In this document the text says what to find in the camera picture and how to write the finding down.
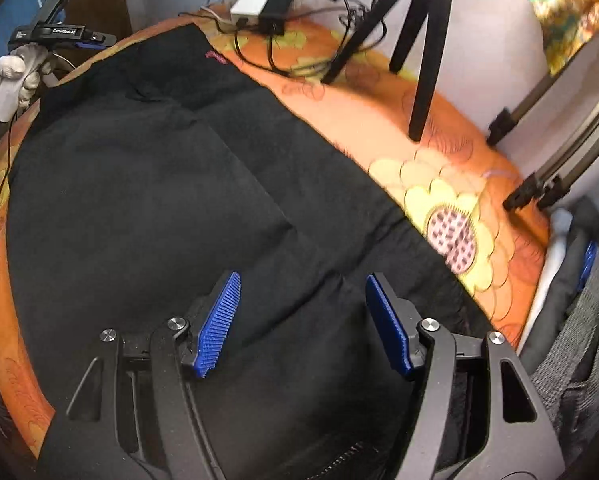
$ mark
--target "colorful patterned fabric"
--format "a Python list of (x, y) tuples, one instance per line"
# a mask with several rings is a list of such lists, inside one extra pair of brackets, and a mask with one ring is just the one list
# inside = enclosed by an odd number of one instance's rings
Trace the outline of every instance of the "colorful patterned fabric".
[(551, 75), (558, 74), (599, 32), (599, 0), (529, 0), (544, 37)]
[[(267, 86), (294, 114), (367, 171), (444, 257), (493, 325), (517, 344), (544, 263), (547, 219), (534, 206), (506, 214), (501, 204), (521, 184), (521, 175), (488, 148), (474, 124), (441, 96), (433, 99), (422, 142), (409, 140), (416, 82), (406, 72), (388, 72), (388, 59), (381, 54), (358, 54), (333, 86), (321, 85), (316, 76), (291, 80), (241, 61), (232, 34), (218, 33), (213, 22), (182, 17), (119, 42), (65, 80), (131, 44), (190, 22), (199, 25), (215, 48), (209, 47), (207, 57), (229, 60)], [(308, 20), (292, 22), (287, 29), (273, 43), (280, 68), (327, 59), (340, 41)], [(267, 63), (266, 40), (244, 34), (239, 44), (247, 59)], [(13, 127), (13, 157), (38, 111), (36, 104)], [(3, 138), (0, 183), (6, 165)], [(6, 183), (0, 196), (0, 390), (19, 431), (38, 454), (54, 410), (30, 366), (13, 305), (6, 259), (8, 197)]]

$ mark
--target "silver screw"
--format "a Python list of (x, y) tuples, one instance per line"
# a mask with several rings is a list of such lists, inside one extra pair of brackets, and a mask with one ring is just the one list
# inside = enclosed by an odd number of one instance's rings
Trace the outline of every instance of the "silver screw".
[(183, 317), (172, 317), (168, 320), (170, 330), (181, 330), (186, 326), (186, 320)]
[(490, 332), (488, 338), (496, 345), (501, 345), (506, 341), (506, 338), (501, 332)]
[(111, 328), (107, 328), (100, 334), (100, 339), (105, 343), (110, 343), (111, 341), (115, 341), (117, 337), (117, 332)]
[(439, 330), (439, 321), (431, 317), (422, 320), (422, 328), (426, 332), (437, 332)]

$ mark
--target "white glove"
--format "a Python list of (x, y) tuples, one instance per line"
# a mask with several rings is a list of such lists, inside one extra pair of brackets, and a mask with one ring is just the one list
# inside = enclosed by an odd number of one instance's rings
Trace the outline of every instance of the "white glove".
[[(40, 70), (35, 70), (28, 74), (23, 82), (22, 89), (19, 94), (18, 108), (27, 109), (30, 106), (30, 100), (37, 92), (39, 83), (41, 82), (41, 73), (48, 75), (52, 72), (53, 67), (50, 60), (44, 62)], [(26, 72), (26, 64), (19, 56), (3, 56), (0, 58), (0, 84), (2, 79), (20, 79)]]

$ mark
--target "wall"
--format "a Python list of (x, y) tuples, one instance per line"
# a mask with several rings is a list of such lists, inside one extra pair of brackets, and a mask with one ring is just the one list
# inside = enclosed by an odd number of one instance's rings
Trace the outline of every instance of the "wall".
[[(137, 0), (131, 20), (146, 24), (195, 10), (206, 0)], [(381, 50), (390, 55), (406, 15), (401, 1), (387, 19)], [(326, 24), (335, 26), (334, 18)], [(407, 67), (419, 70), (423, 34)], [(503, 107), (514, 108), (547, 72), (541, 31), (527, 0), (453, 0), (438, 91), (484, 132)], [(536, 170), (585, 118), (599, 98), (599, 37), (587, 45), (550, 93), (499, 146), (523, 174)], [(599, 201), (599, 163), (577, 194)]]

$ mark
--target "tripod leg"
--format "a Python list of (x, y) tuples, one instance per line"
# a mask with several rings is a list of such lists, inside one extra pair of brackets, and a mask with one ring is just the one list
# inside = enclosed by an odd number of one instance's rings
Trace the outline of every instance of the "tripod leg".
[(422, 69), (420, 70), (413, 113), (408, 128), (409, 137), (415, 142), (422, 140), (423, 129), (431, 110), (431, 102), (437, 86), (441, 57), (444, 54), (446, 34), (449, 30), (449, 19), (451, 17), (452, 0), (429, 1), (428, 28), (423, 47)]
[(322, 78), (322, 83), (330, 84), (335, 80), (347, 61), (358, 51), (364, 40), (366, 40), (397, 2), (398, 0), (377, 0), (377, 3), (373, 6), (371, 12), (368, 13), (366, 19), (355, 30), (355, 33), (348, 40), (342, 51), (333, 59), (330, 69)]
[(388, 66), (390, 72), (396, 74), (404, 66), (404, 62), (410, 54), (410, 51), (417, 39), (417, 34), (422, 30), (423, 22), (428, 15), (428, 5), (430, 0), (412, 0), (411, 6), (408, 8), (404, 27), (399, 34), (399, 40), (395, 46), (393, 57)]

